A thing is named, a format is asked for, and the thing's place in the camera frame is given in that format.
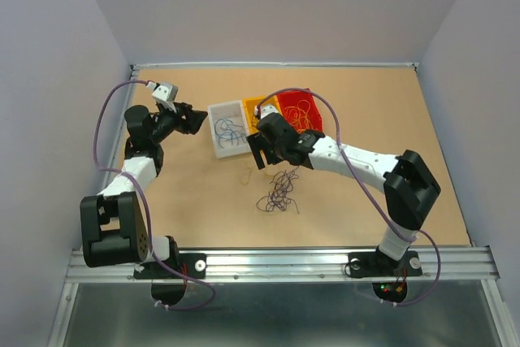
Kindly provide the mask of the white plastic bin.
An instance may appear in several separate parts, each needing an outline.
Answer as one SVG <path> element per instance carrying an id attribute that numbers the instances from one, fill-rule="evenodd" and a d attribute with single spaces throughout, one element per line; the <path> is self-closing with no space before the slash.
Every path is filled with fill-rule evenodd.
<path id="1" fill-rule="evenodd" d="M 211 137 L 216 158 L 230 158 L 250 152 L 248 125 L 240 100 L 208 106 Z"/>

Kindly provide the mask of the yellow plastic bin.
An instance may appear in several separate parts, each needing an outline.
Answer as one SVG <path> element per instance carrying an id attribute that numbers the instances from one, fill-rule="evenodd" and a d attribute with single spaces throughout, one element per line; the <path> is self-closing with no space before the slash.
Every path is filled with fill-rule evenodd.
<path id="1" fill-rule="evenodd" d="M 245 110 L 245 118 L 248 125 L 249 135 L 254 134 L 256 129 L 256 124 L 258 123 L 258 119 L 254 116 L 254 109 L 260 103 L 263 97 L 255 97 L 255 98 L 246 98 L 242 100 L 244 110 Z M 280 111 L 280 105 L 278 98 L 276 96 L 269 98 L 266 102 L 262 104 L 262 106 L 272 105 L 277 111 Z"/>

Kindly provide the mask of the red plastic bin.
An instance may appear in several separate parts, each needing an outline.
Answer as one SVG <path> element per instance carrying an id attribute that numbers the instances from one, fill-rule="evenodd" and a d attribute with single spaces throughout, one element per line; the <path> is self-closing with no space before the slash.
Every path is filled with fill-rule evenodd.
<path id="1" fill-rule="evenodd" d="M 277 98 L 282 116 L 297 132 L 323 130 L 322 116 L 309 89 L 278 93 Z"/>

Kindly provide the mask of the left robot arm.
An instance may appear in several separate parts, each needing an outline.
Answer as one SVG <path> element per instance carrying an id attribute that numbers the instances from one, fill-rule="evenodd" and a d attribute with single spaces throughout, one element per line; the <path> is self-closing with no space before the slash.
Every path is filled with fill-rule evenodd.
<path id="1" fill-rule="evenodd" d="M 172 111 L 162 106 L 151 113 L 135 105 L 124 113 L 128 138 L 123 167 L 109 169 L 113 180 L 97 195 L 80 202 L 84 261 L 89 267 L 153 262 L 164 277 L 180 275 L 186 268 L 170 236 L 153 237 L 150 207 L 144 190 L 163 168 L 161 142 L 173 132 L 195 135 L 207 118 L 205 111 L 187 103 L 175 103 Z"/>

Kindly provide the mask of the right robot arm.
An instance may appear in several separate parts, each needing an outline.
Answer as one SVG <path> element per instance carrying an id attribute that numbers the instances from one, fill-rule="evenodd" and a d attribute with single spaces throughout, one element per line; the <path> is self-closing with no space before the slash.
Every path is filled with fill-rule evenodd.
<path id="1" fill-rule="evenodd" d="M 388 227 L 374 254 L 378 271 L 392 274 L 421 230 L 441 187 L 423 158 L 412 150 L 378 154 L 338 142 L 315 130 L 298 132 L 279 113 L 264 115 L 247 137 L 258 169 L 283 161 L 354 179 L 368 197 L 369 187 L 384 195 Z"/>

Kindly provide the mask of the aluminium back rail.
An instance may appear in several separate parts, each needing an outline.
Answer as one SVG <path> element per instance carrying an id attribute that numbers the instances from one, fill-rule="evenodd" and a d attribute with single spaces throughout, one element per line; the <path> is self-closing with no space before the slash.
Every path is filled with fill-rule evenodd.
<path id="1" fill-rule="evenodd" d="M 284 68 L 284 67 L 360 67 L 360 68 L 410 68 L 418 70 L 417 62 L 276 62 L 276 61 L 215 61 L 132 64 L 133 71 L 145 69 L 188 68 Z"/>

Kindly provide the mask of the aluminium rail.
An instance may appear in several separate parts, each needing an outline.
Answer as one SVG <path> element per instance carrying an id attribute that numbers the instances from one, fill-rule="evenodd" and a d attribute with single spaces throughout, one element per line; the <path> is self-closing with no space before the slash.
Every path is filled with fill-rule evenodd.
<path id="1" fill-rule="evenodd" d="M 130 71 L 128 78 L 109 87 L 95 106 L 90 142 L 94 184 L 81 195 L 80 200 L 101 192 L 123 166 L 124 139 L 128 135 L 124 112 L 131 106 L 138 85 L 137 75 L 138 72 Z"/>
<path id="2" fill-rule="evenodd" d="M 360 67 L 360 68 L 410 68 L 418 70 L 417 62 L 276 62 L 276 61 L 215 61 L 132 64 L 133 71 L 145 69 L 188 68 L 284 68 L 284 67 Z"/>
<path id="3" fill-rule="evenodd" d="M 311 249 L 188 249 L 188 254 L 206 256 L 206 278 L 210 284 L 232 283 L 335 283 L 352 282 L 345 266 L 360 247 Z M 498 280 L 488 247 L 441 246 L 441 281 Z M 71 284 L 145 283 L 134 276 L 129 264 L 90 268 L 80 251 L 72 253 L 65 281 Z"/>

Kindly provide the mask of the aluminium left side rail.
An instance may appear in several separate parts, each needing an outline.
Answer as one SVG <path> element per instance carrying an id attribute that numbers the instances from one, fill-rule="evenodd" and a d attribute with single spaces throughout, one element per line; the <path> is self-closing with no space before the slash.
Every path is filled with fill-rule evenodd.
<path id="1" fill-rule="evenodd" d="M 80 200 L 101 192 L 123 166 L 124 139 L 128 135 L 124 112 L 131 106 L 138 85 L 137 75 L 138 72 L 130 71 L 128 78 L 109 87 L 95 106 L 90 142 L 94 184 L 81 195 Z"/>

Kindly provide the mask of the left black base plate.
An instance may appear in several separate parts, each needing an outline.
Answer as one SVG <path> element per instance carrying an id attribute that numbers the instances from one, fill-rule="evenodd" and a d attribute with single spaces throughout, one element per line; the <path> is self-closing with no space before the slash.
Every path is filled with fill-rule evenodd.
<path id="1" fill-rule="evenodd" d="M 191 278 L 203 280 L 206 278 L 207 256 L 204 253 L 180 253 L 177 260 L 168 259 L 163 261 L 171 269 Z M 133 278 L 135 280 L 169 280 L 179 279 L 156 262 L 147 262 L 134 268 Z"/>

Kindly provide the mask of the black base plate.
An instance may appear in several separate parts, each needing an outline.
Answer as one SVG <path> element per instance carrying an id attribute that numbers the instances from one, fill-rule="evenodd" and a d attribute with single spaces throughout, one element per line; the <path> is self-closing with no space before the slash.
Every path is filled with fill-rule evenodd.
<path id="1" fill-rule="evenodd" d="M 401 260 L 393 260 L 378 250 L 351 252 L 347 261 L 348 274 L 355 278 L 421 276 L 422 264 L 416 251 L 408 250 Z"/>
<path id="2" fill-rule="evenodd" d="M 177 260 L 168 259 L 163 261 L 171 269 L 191 278 L 203 280 L 206 278 L 207 256 L 204 253 L 180 253 Z M 135 280 L 169 280 L 179 279 L 156 262 L 147 262 L 134 268 L 133 278 Z"/>

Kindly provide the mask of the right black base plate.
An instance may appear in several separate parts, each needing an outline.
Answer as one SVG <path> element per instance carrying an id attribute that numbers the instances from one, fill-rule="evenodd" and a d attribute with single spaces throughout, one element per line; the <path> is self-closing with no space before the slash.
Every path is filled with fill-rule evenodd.
<path id="1" fill-rule="evenodd" d="M 393 260 L 378 250 L 351 252 L 347 261 L 348 274 L 355 278 L 421 276 L 422 264 L 416 251 L 408 250 L 401 260 Z"/>

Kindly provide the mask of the aluminium front rail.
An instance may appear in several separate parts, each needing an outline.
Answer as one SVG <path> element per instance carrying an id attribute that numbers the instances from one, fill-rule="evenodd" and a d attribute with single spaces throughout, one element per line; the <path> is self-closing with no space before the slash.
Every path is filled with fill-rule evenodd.
<path id="1" fill-rule="evenodd" d="M 345 266 L 360 247 L 311 249 L 188 249 L 188 254 L 206 256 L 206 278 L 210 284 L 232 283 L 335 283 L 352 282 Z M 488 247 L 441 246 L 441 281 L 498 280 Z M 145 283 L 134 276 L 129 264 L 90 268 L 80 251 L 72 253 L 65 281 L 71 284 Z"/>

